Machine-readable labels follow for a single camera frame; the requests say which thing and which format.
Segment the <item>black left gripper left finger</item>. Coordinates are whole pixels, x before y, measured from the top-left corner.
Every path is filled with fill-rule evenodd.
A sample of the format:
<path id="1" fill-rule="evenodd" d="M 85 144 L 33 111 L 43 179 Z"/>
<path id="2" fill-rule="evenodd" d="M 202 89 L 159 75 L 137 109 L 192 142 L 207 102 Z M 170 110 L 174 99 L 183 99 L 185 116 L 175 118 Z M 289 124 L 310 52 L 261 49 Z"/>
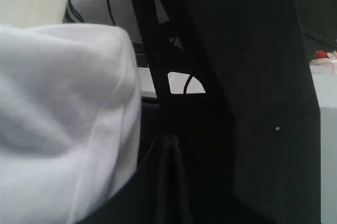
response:
<path id="1" fill-rule="evenodd" d="M 168 138 L 155 138 L 127 183 L 80 223 L 167 223 L 168 162 Z"/>

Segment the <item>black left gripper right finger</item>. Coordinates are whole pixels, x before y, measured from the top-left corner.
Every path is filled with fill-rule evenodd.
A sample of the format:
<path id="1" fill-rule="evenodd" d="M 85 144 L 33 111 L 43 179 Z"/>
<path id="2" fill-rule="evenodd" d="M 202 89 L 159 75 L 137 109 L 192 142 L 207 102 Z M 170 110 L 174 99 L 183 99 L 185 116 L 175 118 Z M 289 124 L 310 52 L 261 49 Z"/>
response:
<path id="1" fill-rule="evenodd" d="M 233 194 L 234 136 L 164 135 L 173 171 L 177 223 L 268 223 Z"/>

